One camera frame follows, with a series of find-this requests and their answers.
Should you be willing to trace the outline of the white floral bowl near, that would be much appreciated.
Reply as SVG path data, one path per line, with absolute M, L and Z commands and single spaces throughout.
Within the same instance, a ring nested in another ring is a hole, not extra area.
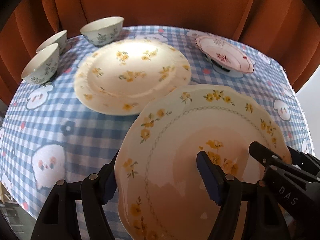
M 25 66 L 21 79 L 31 85 L 46 83 L 57 71 L 59 55 L 57 43 L 42 49 Z

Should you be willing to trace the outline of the white floral bowl far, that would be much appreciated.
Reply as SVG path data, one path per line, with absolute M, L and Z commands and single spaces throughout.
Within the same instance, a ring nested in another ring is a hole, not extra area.
M 113 42 L 123 28 L 124 18 L 120 16 L 105 17 L 84 25 L 80 33 L 87 42 L 101 47 Z

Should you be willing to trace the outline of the orange curtain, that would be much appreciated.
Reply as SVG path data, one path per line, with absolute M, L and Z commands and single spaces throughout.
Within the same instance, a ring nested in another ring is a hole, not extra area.
M 22 0 L 1 30 L 1 100 L 9 103 L 38 46 L 62 30 L 121 16 L 242 42 L 276 59 L 299 90 L 319 65 L 319 23 L 302 0 Z

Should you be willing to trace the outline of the white floral bowl middle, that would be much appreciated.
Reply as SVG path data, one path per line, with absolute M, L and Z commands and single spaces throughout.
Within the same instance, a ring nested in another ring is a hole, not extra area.
M 40 52 L 41 50 L 43 50 L 47 46 L 54 44 L 54 43 L 58 44 L 59 54 L 61 55 L 67 46 L 67 31 L 66 30 L 60 31 L 60 32 L 54 34 L 53 36 L 51 36 L 50 38 L 46 39 L 44 42 L 42 42 L 38 46 L 38 48 L 36 49 L 36 53 Z

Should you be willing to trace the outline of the round yellow flower plate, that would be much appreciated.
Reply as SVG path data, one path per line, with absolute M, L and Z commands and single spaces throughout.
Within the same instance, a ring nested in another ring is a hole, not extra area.
M 178 49 L 155 39 L 130 39 L 86 57 L 76 72 L 74 91 L 98 113 L 135 115 L 190 80 L 190 63 Z

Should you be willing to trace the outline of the pink red-rimmed plate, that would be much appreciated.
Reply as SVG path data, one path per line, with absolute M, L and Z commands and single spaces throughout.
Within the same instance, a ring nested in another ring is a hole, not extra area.
M 235 45 L 215 37 L 199 36 L 196 45 L 207 57 L 222 68 L 234 70 L 243 74 L 252 74 L 254 66 L 252 60 Z

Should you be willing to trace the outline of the scalloped yellow flower plate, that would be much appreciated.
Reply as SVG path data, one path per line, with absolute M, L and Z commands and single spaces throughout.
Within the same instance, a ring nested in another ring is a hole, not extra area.
M 219 213 L 196 166 L 200 151 L 225 173 L 255 183 L 257 141 L 291 163 L 283 134 L 256 101 L 227 86 L 192 85 L 149 103 L 119 150 L 121 223 L 133 239 L 207 239 Z

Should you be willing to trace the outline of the white floral bowl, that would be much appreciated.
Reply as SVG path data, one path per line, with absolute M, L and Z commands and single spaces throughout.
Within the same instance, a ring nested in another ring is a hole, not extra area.
M 46 83 L 57 71 L 59 55 L 57 43 L 42 49 L 25 66 L 21 79 L 31 85 Z
M 60 31 L 60 32 L 54 34 L 53 36 L 51 36 L 50 38 L 46 39 L 44 42 L 42 42 L 38 46 L 38 48 L 36 49 L 36 53 L 40 52 L 41 50 L 43 50 L 47 46 L 54 44 L 54 43 L 58 44 L 59 54 L 61 55 L 67 46 L 67 31 L 66 30 Z
M 105 17 L 84 25 L 80 33 L 87 42 L 101 47 L 113 42 L 123 28 L 124 18 L 120 16 Z

